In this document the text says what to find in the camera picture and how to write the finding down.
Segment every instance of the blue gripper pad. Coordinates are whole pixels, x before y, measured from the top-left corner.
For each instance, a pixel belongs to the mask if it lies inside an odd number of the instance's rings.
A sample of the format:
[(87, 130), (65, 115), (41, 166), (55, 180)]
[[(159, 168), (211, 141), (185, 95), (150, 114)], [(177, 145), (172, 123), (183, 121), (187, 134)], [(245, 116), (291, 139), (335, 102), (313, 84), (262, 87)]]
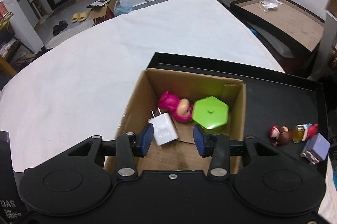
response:
[(193, 139), (197, 147), (198, 153), (202, 157), (205, 154), (205, 144), (203, 142), (203, 135), (201, 134), (197, 126), (193, 127)]
[(142, 135), (142, 145), (140, 147), (140, 150), (142, 151), (142, 154), (146, 156), (149, 147), (151, 145), (153, 139), (153, 125), (149, 123), (145, 127), (145, 133)]

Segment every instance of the blue plastic bag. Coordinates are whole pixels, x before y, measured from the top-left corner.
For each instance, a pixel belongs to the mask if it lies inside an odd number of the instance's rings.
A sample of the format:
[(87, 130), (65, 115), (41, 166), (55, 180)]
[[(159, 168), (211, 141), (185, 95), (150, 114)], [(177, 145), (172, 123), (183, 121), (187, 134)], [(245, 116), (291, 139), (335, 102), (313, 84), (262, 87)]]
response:
[(129, 2), (119, 2), (116, 1), (115, 7), (114, 7), (114, 17), (117, 17), (119, 15), (128, 14), (134, 9), (132, 8), (132, 5)]

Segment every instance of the slipper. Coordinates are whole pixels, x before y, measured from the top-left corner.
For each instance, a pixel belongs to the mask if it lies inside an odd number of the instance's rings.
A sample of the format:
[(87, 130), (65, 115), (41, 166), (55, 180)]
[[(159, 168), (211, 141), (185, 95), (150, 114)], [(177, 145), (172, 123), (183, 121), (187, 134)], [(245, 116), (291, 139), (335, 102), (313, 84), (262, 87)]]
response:
[(60, 21), (59, 22), (59, 28), (60, 28), (61, 31), (63, 31), (67, 27), (68, 27), (68, 23), (66, 21)]
[(80, 14), (79, 22), (85, 21), (89, 16), (90, 11), (85, 11)]
[(60, 26), (55, 25), (55, 26), (53, 27), (53, 35), (54, 35), (54, 36), (57, 36), (60, 32), (61, 32)]
[(72, 19), (71, 19), (71, 23), (74, 23), (74, 22), (78, 21), (79, 17), (80, 17), (80, 13), (74, 14)]

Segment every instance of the white tablecloth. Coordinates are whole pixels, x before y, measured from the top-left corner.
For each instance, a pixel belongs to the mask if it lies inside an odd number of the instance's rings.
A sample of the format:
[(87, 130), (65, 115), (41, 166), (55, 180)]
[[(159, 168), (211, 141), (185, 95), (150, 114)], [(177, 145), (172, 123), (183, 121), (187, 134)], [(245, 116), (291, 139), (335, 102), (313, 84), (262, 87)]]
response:
[(0, 130), (22, 172), (92, 135), (113, 139), (140, 71), (155, 52), (283, 71), (216, 0), (171, 0), (85, 30), (19, 72), (3, 89)]

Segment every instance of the black shoe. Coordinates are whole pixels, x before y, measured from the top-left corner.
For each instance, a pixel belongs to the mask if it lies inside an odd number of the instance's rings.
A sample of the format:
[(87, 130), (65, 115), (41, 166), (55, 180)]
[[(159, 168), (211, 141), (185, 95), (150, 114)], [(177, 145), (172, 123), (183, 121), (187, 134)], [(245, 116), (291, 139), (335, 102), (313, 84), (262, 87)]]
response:
[(55, 25), (55, 26), (53, 27), (53, 35), (54, 35), (54, 36), (57, 36), (60, 32), (61, 32), (60, 26)]
[(59, 22), (59, 28), (60, 28), (61, 31), (63, 31), (67, 27), (68, 27), (68, 23), (66, 21), (60, 21)]

